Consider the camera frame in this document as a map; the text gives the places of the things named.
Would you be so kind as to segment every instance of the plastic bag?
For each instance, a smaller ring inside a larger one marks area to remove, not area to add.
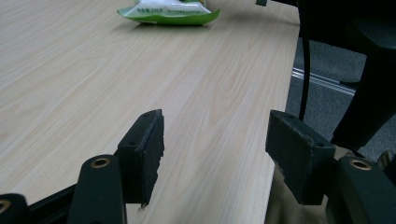
[[[219,10],[210,12],[205,7],[205,0],[135,0],[135,3],[118,13],[133,21],[169,25],[203,25],[219,15]]]

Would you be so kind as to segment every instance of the screw hole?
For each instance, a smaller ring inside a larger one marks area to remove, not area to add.
[[[350,164],[360,170],[369,171],[372,169],[371,165],[365,161],[352,160]]]
[[[9,200],[1,200],[0,201],[0,214],[4,213],[9,206],[11,205],[11,202]]]
[[[110,163],[108,158],[99,158],[93,162],[91,162],[91,167],[93,168],[102,168],[107,166]]]

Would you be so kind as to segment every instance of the floor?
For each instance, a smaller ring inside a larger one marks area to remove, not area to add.
[[[337,80],[359,81],[366,57],[346,49],[311,42],[311,85],[304,122],[326,139],[343,117],[354,91]],[[290,82],[286,112],[298,117],[304,70],[302,41],[299,40]],[[396,116],[385,124],[359,153],[376,161],[385,150],[396,151]]]

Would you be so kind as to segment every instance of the table surface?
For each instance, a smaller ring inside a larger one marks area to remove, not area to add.
[[[150,205],[129,223],[263,223],[274,165],[270,109],[284,110],[295,7],[213,0],[205,26],[128,21],[132,1],[0,2],[0,194],[29,204],[77,182],[161,108],[165,152]]]

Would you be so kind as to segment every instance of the black cable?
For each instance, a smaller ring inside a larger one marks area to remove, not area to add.
[[[297,5],[300,15],[300,31],[301,31],[301,37],[303,39],[303,53],[304,53],[304,84],[303,84],[303,94],[301,96],[300,115],[299,115],[299,119],[303,121],[305,117],[306,104],[308,101],[309,79],[311,77],[311,59],[310,59],[310,50],[309,50],[308,25],[306,22],[306,14],[305,14],[305,0],[298,1]]]

